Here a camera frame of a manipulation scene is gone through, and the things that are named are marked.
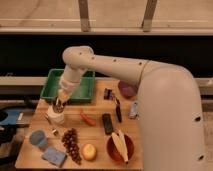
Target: carrot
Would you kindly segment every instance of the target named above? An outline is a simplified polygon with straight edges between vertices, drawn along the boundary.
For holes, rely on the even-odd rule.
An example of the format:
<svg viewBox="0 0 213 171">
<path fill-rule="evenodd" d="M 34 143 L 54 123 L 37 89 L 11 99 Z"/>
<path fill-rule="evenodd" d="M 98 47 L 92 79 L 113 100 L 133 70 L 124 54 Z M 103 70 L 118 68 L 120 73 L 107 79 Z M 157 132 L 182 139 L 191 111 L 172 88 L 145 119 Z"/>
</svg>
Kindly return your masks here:
<svg viewBox="0 0 213 171">
<path fill-rule="evenodd" d="M 80 115 L 81 115 L 81 118 L 84 122 L 86 122 L 88 125 L 90 126 L 95 126 L 96 125 L 96 122 L 94 119 L 92 119 L 91 117 L 87 116 L 83 109 L 80 109 Z"/>
</svg>

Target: green bin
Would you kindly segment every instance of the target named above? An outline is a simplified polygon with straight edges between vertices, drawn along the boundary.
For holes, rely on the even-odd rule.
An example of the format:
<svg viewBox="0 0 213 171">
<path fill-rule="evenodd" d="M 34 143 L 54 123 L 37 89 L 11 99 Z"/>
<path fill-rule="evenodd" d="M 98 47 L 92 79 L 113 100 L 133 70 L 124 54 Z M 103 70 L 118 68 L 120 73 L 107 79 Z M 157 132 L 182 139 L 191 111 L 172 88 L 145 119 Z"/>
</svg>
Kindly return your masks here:
<svg viewBox="0 0 213 171">
<path fill-rule="evenodd" d="M 51 102 L 57 97 L 59 89 L 60 76 L 63 74 L 63 69 L 51 69 L 49 71 L 45 85 L 42 88 L 40 98 Z M 84 102 L 89 103 L 93 98 L 95 83 L 95 71 L 87 71 L 82 79 L 80 86 L 71 95 L 68 103 L 71 102 Z"/>
</svg>

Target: wooden table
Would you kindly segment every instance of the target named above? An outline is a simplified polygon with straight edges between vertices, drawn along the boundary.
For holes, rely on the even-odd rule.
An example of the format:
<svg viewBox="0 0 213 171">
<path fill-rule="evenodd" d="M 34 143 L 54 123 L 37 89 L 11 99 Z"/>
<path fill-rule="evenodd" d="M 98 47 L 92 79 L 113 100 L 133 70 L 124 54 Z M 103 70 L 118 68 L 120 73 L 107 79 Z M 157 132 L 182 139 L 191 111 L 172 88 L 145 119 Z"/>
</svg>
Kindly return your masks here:
<svg viewBox="0 0 213 171">
<path fill-rule="evenodd" d="M 79 147 L 85 143 L 92 143 L 97 147 L 97 157 L 95 161 L 89 162 L 82 160 L 81 165 L 74 163 L 70 156 L 62 165 L 63 169 L 127 169 L 127 170 L 142 170 L 142 149 L 141 139 L 139 134 L 138 120 L 129 119 L 128 112 L 130 105 L 135 99 L 125 99 L 121 96 L 117 88 L 118 80 L 115 79 L 97 79 L 95 81 L 94 98 L 91 103 L 87 104 L 72 104 L 65 108 L 65 123 L 56 125 L 60 134 L 70 128 L 76 128 L 78 132 Z M 117 98 L 121 102 L 121 112 L 123 122 L 119 123 L 115 115 L 115 103 L 111 100 L 104 100 L 104 89 L 112 89 Z M 16 168 L 19 169 L 56 169 L 57 167 L 50 164 L 41 158 L 43 152 L 29 143 L 29 135 L 38 129 L 44 130 L 48 138 L 48 145 L 54 146 L 56 149 L 66 151 L 60 138 L 54 137 L 51 132 L 51 126 L 44 118 L 49 104 L 40 99 L 35 114 L 32 118 L 29 131 L 26 134 L 22 148 L 16 161 Z M 84 113 L 88 114 L 96 120 L 96 126 L 88 126 L 81 120 L 79 109 L 83 108 Z M 106 151 L 106 144 L 109 136 L 105 135 L 101 115 L 104 112 L 111 114 L 112 122 L 115 130 L 121 129 L 134 142 L 134 154 L 128 165 L 118 163 L 112 160 Z"/>
</svg>

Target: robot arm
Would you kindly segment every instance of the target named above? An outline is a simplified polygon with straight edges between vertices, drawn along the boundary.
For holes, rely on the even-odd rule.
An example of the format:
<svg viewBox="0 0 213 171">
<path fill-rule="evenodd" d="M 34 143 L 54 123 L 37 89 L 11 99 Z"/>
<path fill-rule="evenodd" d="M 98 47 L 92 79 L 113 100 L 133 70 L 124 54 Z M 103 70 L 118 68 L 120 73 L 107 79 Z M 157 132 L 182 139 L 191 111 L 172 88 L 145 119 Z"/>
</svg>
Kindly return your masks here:
<svg viewBox="0 0 213 171">
<path fill-rule="evenodd" d="M 185 68 L 95 55 L 90 47 L 64 51 L 58 99 L 68 100 L 87 69 L 138 86 L 145 171 L 202 171 L 204 132 L 199 90 Z"/>
</svg>

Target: red grapes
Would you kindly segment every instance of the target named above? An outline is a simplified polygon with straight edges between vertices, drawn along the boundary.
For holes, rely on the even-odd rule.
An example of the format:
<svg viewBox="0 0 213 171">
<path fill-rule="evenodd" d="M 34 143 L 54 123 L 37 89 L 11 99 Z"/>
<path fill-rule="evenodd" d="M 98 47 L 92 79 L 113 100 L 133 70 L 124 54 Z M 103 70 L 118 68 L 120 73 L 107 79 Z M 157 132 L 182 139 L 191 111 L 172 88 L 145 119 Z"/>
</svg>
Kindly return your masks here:
<svg viewBox="0 0 213 171">
<path fill-rule="evenodd" d="M 66 152 L 71 156 L 72 160 L 77 164 L 81 164 L 81 156 L 79 153 L 78 147 L 78 139 L 77 139 L 77 131 L 72 128 L 67 130 L 62 136 L 62 140 L 64 147 L 66 148 Z"/>
</svg>

